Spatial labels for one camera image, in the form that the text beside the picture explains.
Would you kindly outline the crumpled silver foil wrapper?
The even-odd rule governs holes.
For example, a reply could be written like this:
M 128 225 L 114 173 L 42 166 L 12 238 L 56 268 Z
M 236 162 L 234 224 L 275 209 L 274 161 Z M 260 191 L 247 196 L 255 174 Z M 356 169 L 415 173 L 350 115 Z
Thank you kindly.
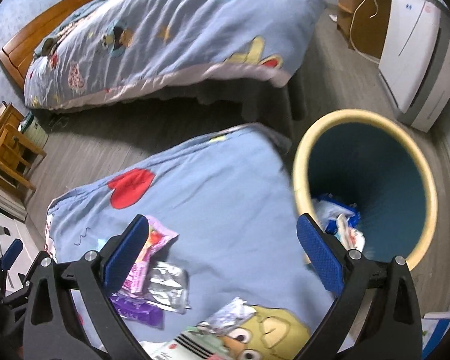
M 255 308 L 250 306 L 247 301 L 241 297 L 235 297 L 208 319 L 199 322 L 197 327 L 211 334 L 226 336 L 250 320 L 255 314 Z

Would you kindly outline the small green white bin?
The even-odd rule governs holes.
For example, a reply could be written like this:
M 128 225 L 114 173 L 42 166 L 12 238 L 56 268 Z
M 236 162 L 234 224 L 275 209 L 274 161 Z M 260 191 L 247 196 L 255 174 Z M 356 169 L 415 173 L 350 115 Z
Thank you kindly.
M 40 125 L 38 119 L 34 117 L 31 111 L 20 122 L 17 130 L 40 149 L 45 147 L 49 139 L 49 134 Z

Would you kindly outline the purple snack packet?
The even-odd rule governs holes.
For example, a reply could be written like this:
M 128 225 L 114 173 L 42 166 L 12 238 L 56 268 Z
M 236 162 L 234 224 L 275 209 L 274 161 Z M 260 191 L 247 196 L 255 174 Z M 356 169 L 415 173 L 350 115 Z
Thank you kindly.
M 125 320 L 157 329 L 162 329 L 164 326 L 164 311 L 146 301 L 130 299 L 120 294 L 112 295 L 109 300 L 117 313 Z

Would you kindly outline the blue cartoon quilt on bed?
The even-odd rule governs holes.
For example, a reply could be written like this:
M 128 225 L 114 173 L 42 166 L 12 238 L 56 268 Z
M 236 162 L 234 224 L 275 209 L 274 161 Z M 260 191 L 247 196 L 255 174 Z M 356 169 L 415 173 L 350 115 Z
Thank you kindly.
M 102 106 L 205 80 L 281 88 L 300 68 L 324 0 L 94 0 L 34 49 L 28 107 Z

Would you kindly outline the wooden bed headboard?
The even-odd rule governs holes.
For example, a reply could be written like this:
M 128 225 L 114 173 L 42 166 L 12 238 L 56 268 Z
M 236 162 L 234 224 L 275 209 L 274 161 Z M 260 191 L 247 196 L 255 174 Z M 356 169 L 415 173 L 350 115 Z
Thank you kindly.
M 72 12 L 92 0 L 61 0 L 17 32 L 0 50 L 0 64 L 17 90 L 23 94 L 26 72 L 34 50 Z

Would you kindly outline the wooden tv cabinet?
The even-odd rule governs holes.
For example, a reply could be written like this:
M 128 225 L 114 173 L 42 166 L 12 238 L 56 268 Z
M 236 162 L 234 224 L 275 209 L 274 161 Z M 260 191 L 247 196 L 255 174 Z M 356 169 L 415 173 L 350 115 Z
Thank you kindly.
M 389 24 L 392 0 L 338 0 L 337 30 L 349 48 L 380 59 Z

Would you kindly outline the wooden stool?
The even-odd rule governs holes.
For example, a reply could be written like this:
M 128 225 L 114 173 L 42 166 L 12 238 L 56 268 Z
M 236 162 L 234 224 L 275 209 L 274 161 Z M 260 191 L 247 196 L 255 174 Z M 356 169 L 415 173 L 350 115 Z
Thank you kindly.
M 47 154 L 28 137 L 18 131 L 25 117 L 12 104 L 0 115 L 0 189 L 24 200 L 36 187 L 30 182 L 33 162 Z

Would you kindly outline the yellow teal trash bin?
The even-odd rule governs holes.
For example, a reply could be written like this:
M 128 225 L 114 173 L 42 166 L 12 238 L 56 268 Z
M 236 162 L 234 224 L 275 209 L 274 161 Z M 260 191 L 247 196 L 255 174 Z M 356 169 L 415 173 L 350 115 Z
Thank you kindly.
M 313 201 L 322 195 L 355 206 L 368 258 L 401 255 L 414 270 L 433 240 L 433 173 L 416 142 L 385 116 L 344 109 L 318 119 L 298 143 L 292 184 L 298 212 L 318 224 Z

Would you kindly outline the silver foil bag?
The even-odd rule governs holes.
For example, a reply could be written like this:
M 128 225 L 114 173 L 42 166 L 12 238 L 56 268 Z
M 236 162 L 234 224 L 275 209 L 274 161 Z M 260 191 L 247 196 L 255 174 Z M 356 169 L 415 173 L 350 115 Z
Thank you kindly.
M 188 273 L 167 262 L 156 262 L 145 281 L 144 299 L 164 311 L 185 314 L 189 309 Z

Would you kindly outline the white striped package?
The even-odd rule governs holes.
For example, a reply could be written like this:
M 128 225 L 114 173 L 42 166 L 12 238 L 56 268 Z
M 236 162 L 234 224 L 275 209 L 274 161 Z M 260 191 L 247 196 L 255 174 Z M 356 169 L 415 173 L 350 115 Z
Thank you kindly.
M 232 359 L 229 349 L 215 334 L 202 328 L 187 328 L 167 342 L 139 342 L 151 359 Z

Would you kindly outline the white air purifier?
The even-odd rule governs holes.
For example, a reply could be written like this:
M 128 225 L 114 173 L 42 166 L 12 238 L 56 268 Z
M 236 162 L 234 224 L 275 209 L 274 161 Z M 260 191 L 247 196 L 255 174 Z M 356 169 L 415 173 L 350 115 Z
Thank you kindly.
M 398 121 L 427 133 L 450 99 L 450 10 L 439 0 L 392 0 L 382 80 Z

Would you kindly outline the pink purple snack wrapper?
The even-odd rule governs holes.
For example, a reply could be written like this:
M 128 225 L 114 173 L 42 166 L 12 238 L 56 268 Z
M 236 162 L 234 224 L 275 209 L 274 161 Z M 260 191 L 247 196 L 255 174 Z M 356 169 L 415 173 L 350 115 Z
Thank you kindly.
M 164 226 L 158 219 L 146 215 L 148 238 L 125 279 L 121 291 L 128 297 L 143 297 L 145 280 L 152 257 L 173 242 L 179 234 Z

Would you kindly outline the blue cartoon pillow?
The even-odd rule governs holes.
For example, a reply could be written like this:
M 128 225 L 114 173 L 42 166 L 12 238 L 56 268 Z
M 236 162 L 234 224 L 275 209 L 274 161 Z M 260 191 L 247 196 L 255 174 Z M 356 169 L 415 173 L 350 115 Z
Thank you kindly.
M 160 329 L 129 322 L 138 341 L 170 341 L 236 297 L 290 311 L 314 331 L 333 297 L 305 265 L 277 142 L 267 128 L 234 127 L 71 189 L 49 205 L 47 249 L 74 261 L 151 216 L 177 234 L 157 257 L 188 273 L 189 310 L 167 314 Z

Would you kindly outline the white blue trash in bin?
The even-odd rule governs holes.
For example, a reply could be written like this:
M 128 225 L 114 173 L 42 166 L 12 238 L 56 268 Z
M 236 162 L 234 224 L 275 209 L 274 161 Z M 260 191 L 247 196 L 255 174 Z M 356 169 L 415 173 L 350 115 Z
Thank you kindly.
M 313 198 L 312 205 L 325 233 L 337 238 L 346 250 L 363 251 L 366 240 L 359 231 L 361 215 L 355 206 L 345 205 L 330 194 Z

